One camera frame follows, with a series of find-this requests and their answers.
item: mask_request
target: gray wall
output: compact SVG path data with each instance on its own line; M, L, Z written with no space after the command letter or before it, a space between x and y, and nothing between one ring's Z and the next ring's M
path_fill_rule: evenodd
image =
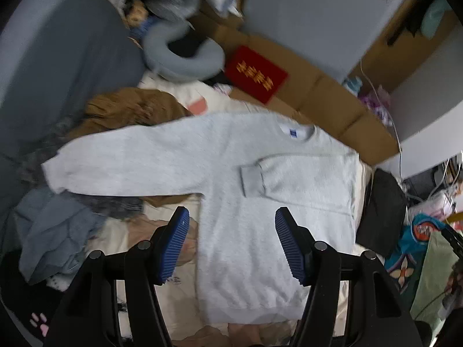
M458 25L392 93L391 114L400 139L419 132L462 100L463 27Z
M408 178L463 150L463 28L448 39L392 94L392 115ZM399 175L399 155L381 163Z

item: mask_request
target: stuffed toy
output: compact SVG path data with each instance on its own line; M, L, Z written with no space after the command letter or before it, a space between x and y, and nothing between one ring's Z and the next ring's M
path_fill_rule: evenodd
M130 38L141 48L141 40L148 29L160 21L160 18L150 15L140 0L127 0L124 14L130 29Z
M140 0L126 1L126 21L129 27L140 27L148 18L148 11Z

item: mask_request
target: neck pillow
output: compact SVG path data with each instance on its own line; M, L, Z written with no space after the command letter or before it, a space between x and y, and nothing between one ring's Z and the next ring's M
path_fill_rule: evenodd
M218 74L225 64L224 50L212 39L201 43L194 55L182 57L169 49L169 44L183 38L190 30L186 21L163 21L152 26L143 39L143 52L148 67L172 82L206 80Z

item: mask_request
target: red certificate cover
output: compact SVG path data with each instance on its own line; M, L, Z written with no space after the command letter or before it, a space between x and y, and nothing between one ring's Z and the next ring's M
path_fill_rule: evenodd
M267 103L288 73L246 46L239 47L227 62L225 75L244 92Z

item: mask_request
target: cardboard box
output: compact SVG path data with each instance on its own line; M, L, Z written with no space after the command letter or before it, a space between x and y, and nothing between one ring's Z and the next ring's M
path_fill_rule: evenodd
M265 105L302 124L314 123L355 149L369 165L399 152L395 138L355 96L294 52L260 36L247 35L220 25L204 14L191 18L193 27L224 48L227 57L241 45L274 62L289 77ZM262 105L235 89L231 97Z

